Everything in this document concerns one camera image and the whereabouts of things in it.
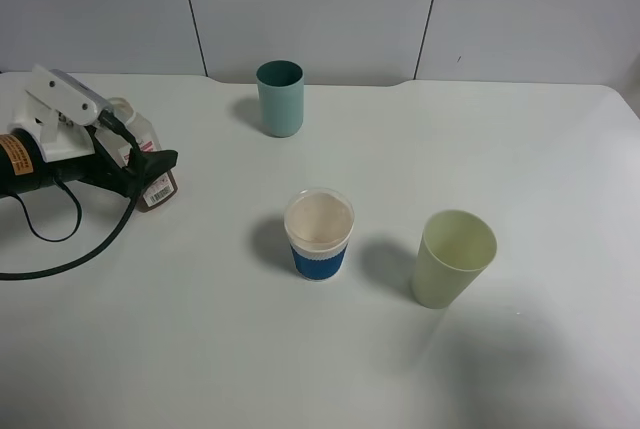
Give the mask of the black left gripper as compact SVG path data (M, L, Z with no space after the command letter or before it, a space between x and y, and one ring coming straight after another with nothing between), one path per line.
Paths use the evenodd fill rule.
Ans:
M40 188L79 181L131 198L135 194L135 180L142 184L151 184L177 164L178 152L175 150L131 149L125 169L116 163L99 142L95 128L89 128L87 132L93 143L94 153L45 163L42 166L44 176Z

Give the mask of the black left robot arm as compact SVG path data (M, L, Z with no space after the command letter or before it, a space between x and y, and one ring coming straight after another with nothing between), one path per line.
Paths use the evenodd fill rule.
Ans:
M138 188L145 189L177 164L175 150L144 152L132 163L119 166L91 129L89 135L95 152L57 162L43 159L35 139L23 129L1 136L1 196L22 194L58 182L81 183L132 197Z

